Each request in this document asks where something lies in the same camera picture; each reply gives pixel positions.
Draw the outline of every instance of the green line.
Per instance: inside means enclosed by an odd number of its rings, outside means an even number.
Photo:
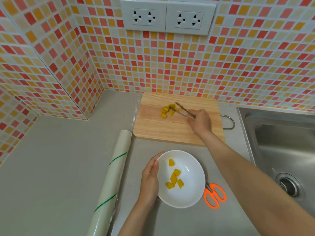
[[[127,152],[125,152],[124,154],[122,154],[122,155],[120,155],[120,156],[118,156],[118,157],[116,157],[115,159],[113,159],[109,164],[111,164],[114,160],[116,160],[117,158],[120,158],[121,156],[123,156],[123,155],[126,155],[127,154]]]
[[[106,200],[104,203],[100,204],[99,207],[101,207],[103,204],[107,203],[107,202],[110,201],[112,198],[114,198],[116,194],[114,194],[111,198],[109,198],[108,200]]]

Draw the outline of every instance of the person's left hand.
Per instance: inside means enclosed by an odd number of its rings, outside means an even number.
[[[158,195],[159,183],[157,179],[157,172],[159,163],[157,159],[163,153],[164,151],[152,157],[147,166],[142,171],[140,194],[137,203],[146,207],[153,207]]]

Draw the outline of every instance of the wooden cutting board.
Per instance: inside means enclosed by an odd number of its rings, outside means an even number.
[[[193,114],[201,108],[205,109],[211,118],[212,132],[225,142],[220,110],[215,99],[167,93],[145,92],[142,95],[134,135],[141,139],[205,147],[184,116],[179,113],[171,116],[168,112],[166,119],[161,117],[161,109],[175,102],[180,103]],[[187,115],[183,109],[180,108],[179,111]]]

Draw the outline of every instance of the plastic wrap roll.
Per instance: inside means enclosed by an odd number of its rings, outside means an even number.
[[[122,130],[109,164],[105,182],[94,211],[88,236],[105,236],[114,211],[132,133]]]

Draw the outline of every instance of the white bowl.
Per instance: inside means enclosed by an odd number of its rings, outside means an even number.
[[[170,167],[168,160],[172,159],[175,165]],[[158,180],[160,188],[158,196],[169,206],[175,208],[187,208],[199,201],[203,196],[206,179],[200,163],[187,152],[173,150],[165,152],[158,158],[159,171]],[[174,188],[168,189],[166,182],[171,182],[170,178],[174,169],[181,171],[177,179],[182,179],[184,186],[180,189],[176,183]]]

